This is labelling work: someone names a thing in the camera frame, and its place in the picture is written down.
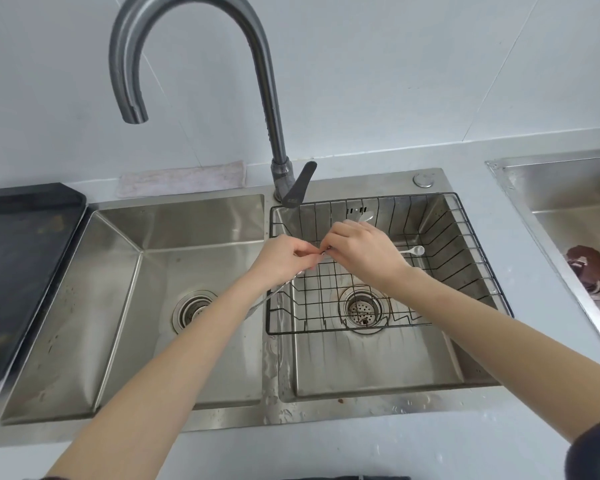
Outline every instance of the black cutting board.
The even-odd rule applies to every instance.
[[[0,189],[0,380],[86,209],[63,184]]]

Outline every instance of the sink rim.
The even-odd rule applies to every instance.
[[[430,175],[434,181],[434,184],[427,189],[417,187],[413,183],[413,178],[423,171]],[[266,240],[269,238],[270,209],[279,205],[273,199],[273,190],[273,185],[265,185],[199,194],[138,198],[96,203],[90,205],[90,209],[95,211],[259,194],[264,196]],[[315,180],[309,184],[305,200],[307,202],[342,199],[359,200],[378,196],[449,192],[453,192],[453,190],[442,169],[431,168],[360,177]],[[249,319],[259,319],[264,322],[265,309],[263,308],[261,313],[255,314]],[[33,331],[32,337],[35,337],[37,331],[38,329]],[[189,414],[182,431],[347,419],[424,411],[477,411],[494,407],[496,404],[515,401],[515,398],[504,387],[486,385],[360,397],[306,399],[295,403],[284,403],[279,399],[277,371],[272,374],[271,371],[266,370],[266,364],[277,363],[277,340],[277,337],[266,334],[263,327],[263,355],[267,357],[263,357],[263,400],[259,404],[193,410]],[[28,347],[32,343],[33,340],[30,339]],[[29,348],[27,347],[20,350],[0,391],[0,416],[28,353]],[[12,425],[2,425],[0,423],[0,445],[69,441],[90,419],[81,418]]]
[[[529,157],[510,157],[497,160],[486,161],[488,169],[495,177],[497,183],[506,193],[516,211],[522,217],[522,220],[527,227],[529,233],[535,240],[536,244],[551,264],[554,272],[560,278],[563,285],[570,291],[571,295],[576,299],[585,315],[595,327],[600,335],[600,309],[595,304],[589,293],[584,289],[579,279],[577,279],[573,270],[567,264],[567,261],[562,256],[562,253],[556,247],[551,236],[545,231],[542,224],[533,211],[524,201],[521,193],[511,183],[506,174],[508,168],[520,166],[530,166],[536,164],[550,164],[568,161],[583,161],[600,159],[600,150],[584,151],[584,152],[569,152],[558,155],[533,155]]]

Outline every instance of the forearm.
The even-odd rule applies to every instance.
[[[600,365],[409,268],[389,295],[460,345],[568,441],[600,422]]]
[[[49,475],[155,478],[226,343],[263,292],[249,275],[236,281],[114,396]]]

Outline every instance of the drain strainer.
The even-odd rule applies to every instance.
[[[378,333],[387,325],[391,314],[389,298],[367,285],[354,285],[338,302],[340,321],[351,331],[362,335]]]
[[[193,291],[184,296],[176,305],[171,315],[171,325],[176,333],[184,330],[195,318],[208,307],[216,295],[211,291]]]

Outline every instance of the countertop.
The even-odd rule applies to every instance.
[[[485,161],[600,149],[600,129],[318,159],[314,178],[441,167],[462,200],[516,318],[600,363],[600,338]],[[247,184],[270,184],[268,165]],[[111,200],[116,180],[70,186]],[[0,448],[0,479],[44,475],[67,444]],[[412,413],[181,434],[163,479],[346,474],[416,479],[560,479],[568,443],[512,395],[484,411]]]

